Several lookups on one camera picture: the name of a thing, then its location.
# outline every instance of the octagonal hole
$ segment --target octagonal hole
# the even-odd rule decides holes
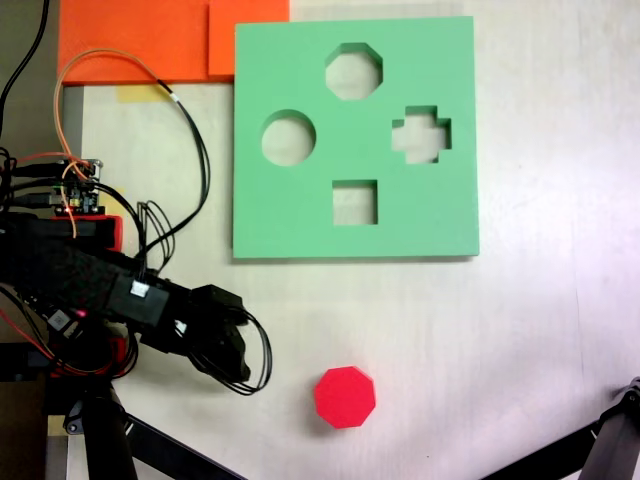
[[[362,100],[382,84],[382,57],[366,43],[343,43],[327,59],[325,81],[342,100]]]
[[[304,162],[316,144],[316,129],[304,113],[280,110],[271,115],[262,134],[262,153],[270,162],[291,167]]]

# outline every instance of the cross-shaped hole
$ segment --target cross-shaped hole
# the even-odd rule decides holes
[[[438,118],[436,107],[407,107],[405,118],[392,122],[391,146],[409,164],[438,163],[440,151],[451,149],[451,120]]]

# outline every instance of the square hole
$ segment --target square hole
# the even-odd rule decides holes
[[[378,182],[336,180],[333,182],[334,225],[377,225]]]

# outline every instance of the circular hole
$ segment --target circular hole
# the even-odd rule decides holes
[[[316,130],[311,120],[296,110],[281,110],[271,115],[262,134],[262,153],[282,167],[304,162],[315,145]]]

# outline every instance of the yellow tape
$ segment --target yellow tape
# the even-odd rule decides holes
[[[118,103],[154,103],[171,102],[167,92],[157,84],[154,85],[118,85],[116,86]]]

